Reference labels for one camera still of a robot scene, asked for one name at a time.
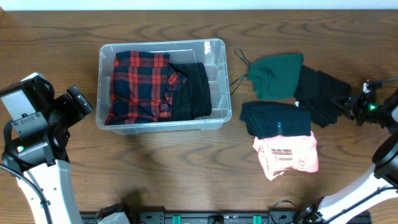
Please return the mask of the black garment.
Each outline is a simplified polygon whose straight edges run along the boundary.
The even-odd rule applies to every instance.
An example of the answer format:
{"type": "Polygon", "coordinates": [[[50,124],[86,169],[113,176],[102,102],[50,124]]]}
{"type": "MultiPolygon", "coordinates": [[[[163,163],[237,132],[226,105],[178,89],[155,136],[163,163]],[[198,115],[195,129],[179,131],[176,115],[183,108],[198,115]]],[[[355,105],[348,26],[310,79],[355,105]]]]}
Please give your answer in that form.
{"type": "Polygon", "coordinates": [[[310,112],[311,121],[324,128],[335,124],[343,114],[330,100],[348,96],[350,91],[350,84],[304,65],[294,97],[301,109],[310,112]]]}

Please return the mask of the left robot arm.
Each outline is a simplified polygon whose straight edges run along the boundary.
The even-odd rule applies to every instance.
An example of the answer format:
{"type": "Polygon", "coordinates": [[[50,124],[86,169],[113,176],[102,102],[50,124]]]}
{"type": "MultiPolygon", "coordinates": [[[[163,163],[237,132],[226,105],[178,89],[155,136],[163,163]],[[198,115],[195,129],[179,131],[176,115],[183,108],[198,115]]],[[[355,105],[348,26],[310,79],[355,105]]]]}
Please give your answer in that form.
{"type": "Polygon", "coordinates": [[[69,128],[93,107],[76,86],[56,97],[35,72],[1,90],[1,101],[12,118],[4,127],[1,168],[16,177],[36,223],[132,223],[122,204],[95,214],[78,209],[66,146],[69,128]]]}

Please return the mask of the black pants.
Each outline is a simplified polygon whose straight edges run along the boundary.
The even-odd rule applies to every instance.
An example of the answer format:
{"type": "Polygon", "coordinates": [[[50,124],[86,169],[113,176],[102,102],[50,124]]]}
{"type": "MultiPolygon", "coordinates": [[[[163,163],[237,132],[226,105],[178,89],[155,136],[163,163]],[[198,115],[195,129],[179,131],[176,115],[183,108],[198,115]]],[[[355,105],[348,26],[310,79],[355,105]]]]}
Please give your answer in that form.
{"type": "Polygon", "coordinates": [[[210,86],[203,63],[171,63],[179,74],[187,77],[183,86],[173,95],[172,114],[160,122],[193,120],[209,116],[212,111],[210,86]]]}

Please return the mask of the red plaid flannel shirt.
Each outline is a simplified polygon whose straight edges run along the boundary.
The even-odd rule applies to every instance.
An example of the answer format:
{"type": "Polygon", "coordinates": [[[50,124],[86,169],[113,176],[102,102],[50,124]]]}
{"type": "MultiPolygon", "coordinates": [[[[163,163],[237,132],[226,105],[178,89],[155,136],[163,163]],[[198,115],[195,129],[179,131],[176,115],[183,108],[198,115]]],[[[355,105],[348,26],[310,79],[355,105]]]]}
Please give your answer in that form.
{"type": "Polygon", "coordinates": [[[105,125],[154,123],[172,115],[174,93],[187,77],[168,53],[118,52],[111,75],[111,107],[105,125]]]}

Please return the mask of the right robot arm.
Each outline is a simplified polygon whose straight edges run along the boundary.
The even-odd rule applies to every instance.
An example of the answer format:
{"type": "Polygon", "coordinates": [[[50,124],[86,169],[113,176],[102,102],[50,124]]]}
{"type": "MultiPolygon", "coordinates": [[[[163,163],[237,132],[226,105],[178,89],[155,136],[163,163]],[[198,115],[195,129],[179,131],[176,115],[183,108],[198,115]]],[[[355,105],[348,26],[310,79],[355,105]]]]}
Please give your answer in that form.
{"type": "Polygon", "coordinates": [[[394,132],[374,153],[371,167],[360,178],[310,204],[293,222],[347,224],[367,209],[396,197],[397,132],[394,132]]]}

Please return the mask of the clear plastic storage bin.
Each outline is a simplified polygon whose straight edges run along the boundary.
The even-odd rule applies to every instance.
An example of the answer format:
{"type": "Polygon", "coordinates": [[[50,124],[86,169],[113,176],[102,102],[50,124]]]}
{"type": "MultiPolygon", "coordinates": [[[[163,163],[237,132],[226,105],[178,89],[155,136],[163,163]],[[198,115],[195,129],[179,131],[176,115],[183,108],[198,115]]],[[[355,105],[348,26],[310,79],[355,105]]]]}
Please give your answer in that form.
{"type": "Polygon", "coordinates": [[[231,117],[226,46],[221,39],[106,44],[100,48],[96,104],[96,125],[100,129],[112,131],[119,135],[190,129],[219,129],[231,117]],[[118,52],[128,50],[168,53],[172,63],[203,63],[210,86],[211,114],[191,121],[105,125],[104,122],[111,107],[110,86],[114,57],[118,52]]]}

